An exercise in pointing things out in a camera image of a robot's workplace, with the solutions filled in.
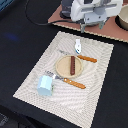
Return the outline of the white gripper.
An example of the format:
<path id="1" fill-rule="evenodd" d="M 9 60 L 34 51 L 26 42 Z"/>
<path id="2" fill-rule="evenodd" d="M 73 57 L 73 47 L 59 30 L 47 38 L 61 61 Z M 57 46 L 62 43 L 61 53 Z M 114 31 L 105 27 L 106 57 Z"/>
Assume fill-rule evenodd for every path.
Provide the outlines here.
<path id="1" fill-rule="evenodd" d="M 85 24 L 80 23 L 80 31 L 84 33 L 86 24 L 98 23 L 99 29 L 102 29 L 109 17 L 120 13 L 123 0 L 74 0 L 71 6 L 71 19 L 76 22 L 83 20 Z"/>

